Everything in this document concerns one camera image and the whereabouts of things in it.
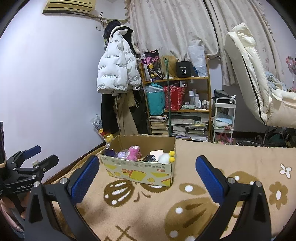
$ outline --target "screw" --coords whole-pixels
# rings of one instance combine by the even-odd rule
[[[259,181],[256,181],[255,184],[256,184],[257,187],[262,187],[262,183],[259,182]]]
[[[65,178],[65,177],[63,177],[59,182],[60,182],[61,184],[65,184],[65,183],[67,183],[67,181],[68,181],[68,179]]]
[[[233,177],[229,177],[227,178],[227,181],[230,183],[230,184],[234,184],[235,183],[235,179]]]
[[[40,185],[40,182],[34,182],[33,184],[34,187],[39,187],[39,185]]]

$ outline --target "bed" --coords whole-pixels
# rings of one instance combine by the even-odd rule
[[[92,154],[100,157],[102,149]],[[289,234],[295,226],[295,215],[292,215],[296,208],[295,148],[218,145],[177,139],[171,187],[155,187],[111,177],[101,163],[77,208],[103,241],[193,241],[218,208],[195,171],[195,160],[199,155],[205,155],[214,167],[238,182],[252,184],[260,180],[269,204],[272,237],[295,240]],[[64,176],[70,176],[86,158]],[[241,206],[241,203],[237,205],[223,237],[230,234]],[[70,235],[58,205],[55,209],[63,231]]]

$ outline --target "pink plush toy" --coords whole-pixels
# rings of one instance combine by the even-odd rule
[[[120,159],[137,161],[141,157],[140,147],[139,146],[131,146],[127,152],[122,151],[117,155]]]
[[[140,151],[140,147],[139,146],[131,146],[128,149],[127,160],[137,161],[137,159],[140,158],[140,157],[141,157],[141,151]]]

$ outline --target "blue gripper pad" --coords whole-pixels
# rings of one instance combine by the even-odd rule
[[[225,187],[223,187],[221,182],[213,173],[215,170],[218,170],[220,173],[221,171],[219,169],[215,169],[205,156],[199,156],[196,158],[195,168],[213,201],[215,203],[222,204],[224,200]]]
[[[34,147],[30,148],[29,150],[26,150],[23,152],[23,158],[24,158],[24,160],[27,160],[27,159],[31,158],[32,156],[37,155],[40,152],[41,152],[41,147],[38,145],[34,146]]]
[[[81,203],[91,183],[99,171],[100,162],[97,156],[90,156],[83,166],[71,175],[68,192],[73,204]]]

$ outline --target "teal shopping bag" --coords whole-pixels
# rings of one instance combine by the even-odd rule
[[[157,84],[151,84],[152,86],[160,87],[162,86]],[[156,93],[147,93],[147,100],[149,105],[150,115],[162,115],[163,110],[165,109],[165,93],[164,91]]]

